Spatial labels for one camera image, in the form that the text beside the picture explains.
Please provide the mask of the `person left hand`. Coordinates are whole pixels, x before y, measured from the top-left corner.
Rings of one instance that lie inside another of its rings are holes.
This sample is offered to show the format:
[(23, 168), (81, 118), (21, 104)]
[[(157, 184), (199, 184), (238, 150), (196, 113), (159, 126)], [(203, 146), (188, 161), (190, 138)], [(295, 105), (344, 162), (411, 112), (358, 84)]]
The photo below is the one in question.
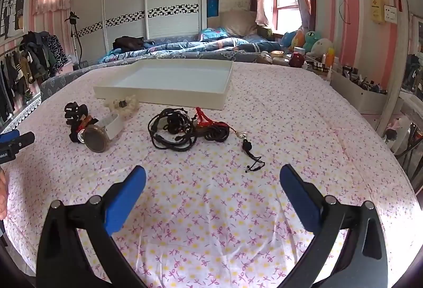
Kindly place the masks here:
[(3, 169), (0, 170), (0, 220), (7, 216), (8, 185)]

